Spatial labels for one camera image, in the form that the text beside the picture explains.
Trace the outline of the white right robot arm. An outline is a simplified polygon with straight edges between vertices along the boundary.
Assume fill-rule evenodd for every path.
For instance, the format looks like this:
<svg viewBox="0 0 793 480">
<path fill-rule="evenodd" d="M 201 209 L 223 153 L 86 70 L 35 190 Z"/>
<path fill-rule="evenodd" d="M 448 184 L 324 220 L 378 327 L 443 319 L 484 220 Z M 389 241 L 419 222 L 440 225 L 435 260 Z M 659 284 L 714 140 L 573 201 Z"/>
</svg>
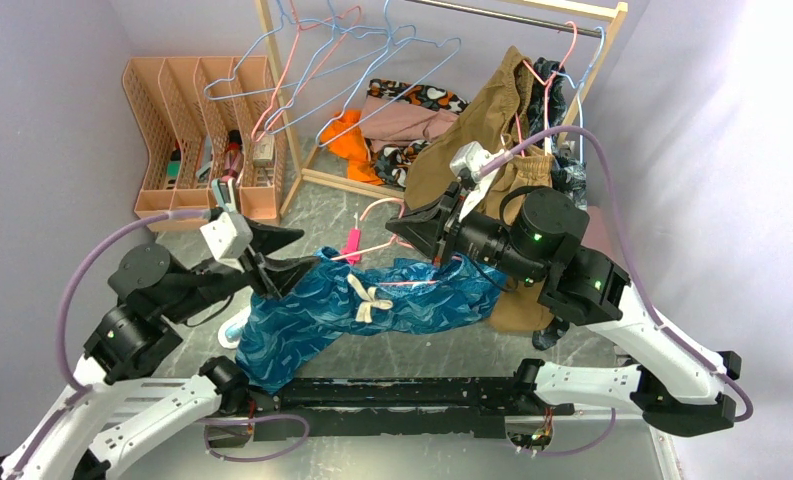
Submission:
<svg viewBox="0 0 793 480">
<path fill-rule="evenodd" d="M 388 231 L 437 265 L 461 257 L 528 287 L 556 322 L 584 328 L 632 357 L 626 366 L 569 367 L 523 361 L 511 391 L 522 413 L 543 406 L 592 405 L 638 414 L 679 437 L 729 429 L 738 421 L 727 394 L 742 366 L 733 351 L 693 341 L 645 305 L 629 273 L 585 247 L 589 215 L 549 187 L 519 191 L 522 205 L 506 224 L 471 212 L 457 184 L 434 202 L 390 219 Z"/>
</svg>

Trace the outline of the pink wire hanger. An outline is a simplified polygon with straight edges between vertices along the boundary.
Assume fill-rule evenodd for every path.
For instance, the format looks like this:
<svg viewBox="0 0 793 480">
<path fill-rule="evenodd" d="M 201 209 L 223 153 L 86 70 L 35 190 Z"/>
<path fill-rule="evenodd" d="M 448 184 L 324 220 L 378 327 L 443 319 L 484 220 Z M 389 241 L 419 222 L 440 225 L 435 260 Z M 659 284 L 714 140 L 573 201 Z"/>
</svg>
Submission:
<svg viewBox="0 0 793 480">
<path fill-rule="evenodd" d="M 362 223 L 366 223 L 370 219 L 372 213 L 375 210 L 380 210 L 384 206 L 395 206 L 397 208 L 397 210 L 390 217 L 390 220 L 392 220 L 392 219 L 401 219 L 402 216 L 406 213 L 406 204 L 405 204 L 405 201 L 403 199 L 396 198 L 396 197 L 387 197 L 387 198 L 382 198 L 382 199 L 378 199 L 378 200 L 372 201 L 367 207 L 365 207 L 363 209 L 363 211 L 360 214 L 357 214 L 355 216 L 355 224 L 354 224 L 354 226 L 352 228 L 358 227 L 361 230 L 360 250 L 358 251 L 358 254 L 361 256 L 361 260 L 367 254 L 372 254 L 372 253 L 375 253 L 375 252 L 383 251 L 383 250 L 386 250 L 386 249 L 390 249 L 392 247 L 402 247 L 402 248 L 407 248 L 407 249 L 413 249 L 413 246 L 411 246 L 406 240 L 404 240 L 398 234 L 392 233 L 390 230 L 388 230 L 385 227 L 385 224 L 386 224 L 385 220 L 381 221 L 381 229 L 384 232 L 387 233 L 387 235 L 388 235 L 387 239 L 385 241 L 383 241 L 382 243 L 379 243 L 379 244 L 376 244 L 376 245 L 371 245 L 371 246 L 366 246 L 366 247 L 364 247 L 362 245 L 363 228 L 361 227 L 361 224 Z M 344 260 L 344 256 L 340 252 L 339 255 L 333 257 L 333 260 L 334 261 Z"/>
</svg>

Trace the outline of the blue leaf-print shorts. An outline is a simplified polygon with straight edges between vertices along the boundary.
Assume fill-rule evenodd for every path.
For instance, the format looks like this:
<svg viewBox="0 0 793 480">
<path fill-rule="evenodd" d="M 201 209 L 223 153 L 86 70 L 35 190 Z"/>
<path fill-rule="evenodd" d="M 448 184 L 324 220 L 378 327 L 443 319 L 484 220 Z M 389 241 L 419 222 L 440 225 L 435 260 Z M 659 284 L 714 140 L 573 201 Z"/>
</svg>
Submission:
<svg viewBox="0 0 793 480">
<path fill-rule="evenodd" d="M 429 335 L 490 316 L 504 273 L 455 256 L 436 267 L 397 258 L 389 267 L 358 269 L 331 247 L 280 299 L 253 296 L 234 360 L 249 382 L 269 393 L 344 334 Z"/>
</svg>

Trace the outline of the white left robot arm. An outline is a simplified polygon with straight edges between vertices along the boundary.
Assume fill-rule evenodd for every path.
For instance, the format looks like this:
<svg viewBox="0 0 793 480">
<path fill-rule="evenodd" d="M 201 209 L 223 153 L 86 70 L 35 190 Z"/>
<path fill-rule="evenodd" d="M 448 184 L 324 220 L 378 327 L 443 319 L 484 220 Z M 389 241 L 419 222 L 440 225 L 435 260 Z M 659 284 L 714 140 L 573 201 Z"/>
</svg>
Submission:
<svg viewBox="0 0 793 480">
<path fill-rule="evenodd" d="M 0 457 L 0 479 L 116 479 L 137 460 L 202 419 L 232 423 L 254 417 L 243 370 L 224 356 L 130 418 L 113 413 L 152 386 L 152 375 L 181 343 L 177 327 L 214 304 L 251 288 L 278 299 L 319 263 L 316 256 L 276 260 L 299 229 L 223 214 L 204 228 L 211 255 L 184 267 L 165 247 L 130 250 L 109 278 L 117 303 L 68 368 L 68 386 L 12 453 Z"/>
</svg>

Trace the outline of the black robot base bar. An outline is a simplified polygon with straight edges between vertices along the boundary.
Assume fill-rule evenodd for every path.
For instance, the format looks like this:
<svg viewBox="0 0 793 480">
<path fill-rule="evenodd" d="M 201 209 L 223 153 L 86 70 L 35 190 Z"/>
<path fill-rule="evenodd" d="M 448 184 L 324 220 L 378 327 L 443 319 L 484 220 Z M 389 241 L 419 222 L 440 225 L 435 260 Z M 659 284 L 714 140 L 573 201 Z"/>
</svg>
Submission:
<svg viewBox="0 0 793 480">
<path fill-rule="evenodd" d="M 219 418 L 254 417 L 258 440 L 312 437 L 470 434 L 503 439 L 516 418 L 573 414 L 551 406 L 512 377 L 296 378 L 269 394 L 248 387 L 223 402 Z"/>
</svg>

